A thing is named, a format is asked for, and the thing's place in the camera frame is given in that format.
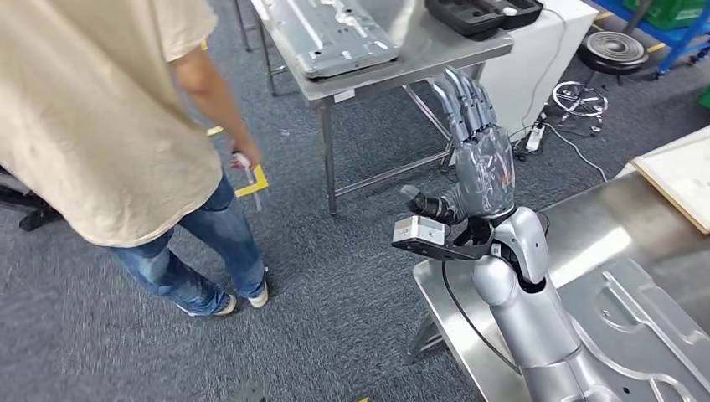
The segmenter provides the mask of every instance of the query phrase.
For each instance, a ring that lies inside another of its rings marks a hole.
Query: stool
[[[631,75],[639,71],[648,53],[638,40],[621,32],[601,31],[586,37],[577,50],[582,63],[592,70],[585,82],[566,81],[553,90],[555,103],[564,110],[560,123],[570,116],[596,117],[591,127],[592,135],[601,132],[602,115],[609,109],[609,101],[601,92],[591,87],[591,82],[599,73]]]

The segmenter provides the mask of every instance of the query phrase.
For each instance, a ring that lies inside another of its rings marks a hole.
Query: floor
[[[238,41],[231,2],[214,4],[221,23],[208,42],[264,153],[270,186],[264,208],[244,207],[270,267],[273,298],[256,311],[189,318],[148,296],[104,250],[67,224],[32,233],[0,210],[0,394],[7,401],[229,401],[263,383],[269,401],[473,401],[446,352],[413,365],[404,346],[424,316],[411,277],[414,255],[390,247],[393,222],[406,215],[398,189],[412,183],[440,193],[450,180],[433,167],[340,199],[324,198],[322,141],[288,75],[271,97],[258,53]],[[588,75],[574,61],[566,79]],[[619,87],[604,78],[611,108],[597,138],[569,138],[614,176],[633,156],[710,124],[693,98],[710,82],[710,64],[679,66],[665,79],[640,74]],[[416,89],[435,105],[427,88]],[[337,181],[352,183],[440,149],[440,137],[406,95],[393,90],[335,110]],[[224,150],[224,139],[214,136]],[[520,204],[539,209],[599,184],[556,137],[519,162]],[[240,172],[229,178],[238,187]],[[211,250],[178,231],[176,253],[229,285]]]

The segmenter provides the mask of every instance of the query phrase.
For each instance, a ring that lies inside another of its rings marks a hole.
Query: stainless steel table
[[[628,257],[710,332],[710,237],[702,236],[638,173],[565,200],[545,214],[550,218],[548,243],[556,287],[607,260]],[[522,379],[471,329],[445,289],[440,269],[435,272],[431,267],[421,263],[414,268],[430,317],[409,350],[410,359],[422,346],[436,343],[440,333],[480,400],[529,401]],[[488,306],[473,290],[471,273],[450,270],[449,282],[481,334],[510,358]]]
[[[399,57],[387,64],[314,81],[307,79],[300,72],[300,67],[287,46],[285,38],[270,19],[268,8],[271,1],[276,0],[250,1],[255,10],[270,92],[273,95],[276,93],[273,76],[289,70],[308,105],[318,110],[325,144],[326,190],[331,214],[337,212],[336,198],[343,194],[381,182],[426,163],[441,160],[443,166],[448,166],[453,150],[450,145],[448,129],[436,119],[434,113],[407,85],[435,77],[441,74],[447,65],[460,68],[477,64],[478,68],[472,71],[472,74],[477,76],[481,73],[483,62],[508,54],[512,49],[512,38],[502,31],[482,41],[474,41],[460,36],[431,17],[424,9],[423,0],[360,0],[373,19],[387,30],[390,38],[400,46]],[[264,31],[272,37],[276,48],[286,62],[286,67],[273,68],[271,66]],[[249,49],[244,35],[243,40]],[[404,87],[406,93],[435,125],[437,131],[449,145],[442,152],[431,157],[380,173],[359,183],[336,188],[331,107],[339,103],[340,100],[345,101],[354,96],[374,95],[398,86]]]

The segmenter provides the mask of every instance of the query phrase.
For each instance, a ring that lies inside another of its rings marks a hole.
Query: robotic arm
[[[446,81],[436,82],[432,88],[449,123],[459,182],[438,198],[404,186],[401,192],[407,198],[407,207],[447,225],[475,220],[469,224],[470,231],[475,232],[472,235],[484,245],[497,238],[512,250],[524,281],[538,284],[547,274],[544,230],[535,229],[529,241],[528,237],[517,239],[521,230],[539,224],[535,213],[515,206],[515,172],[508,136],[497,125],[488,94],[477,81],[453,69],[446,69],[445,77]],[[486,221],[491,222],[491,228],[486,228]]]
[[[619,401],[595,372],[549,280],[545,224],[514,203],[512,146],[486,91],[452,69],[445,79],[432,87],[449,122],[459,182],[436,198],[404,186],[407,206],[418,216],[395,224],[393,246],[440,260],[442,270],[447,260],[471,261],[474,287],[532,400]],[[462,222],[464,233],[447,243],[446,225]]]

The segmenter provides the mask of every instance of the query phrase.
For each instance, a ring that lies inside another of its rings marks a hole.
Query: power strip
[[[545,133],[545,125],[541,124],[538,127],[534,127],[530,131],[530,136],[527,139],[527,145],[525,146],[525,149],[527,149],[528,152],[537,151],[537,149],[540,148],[540,141],[543,140],[544,133]]]

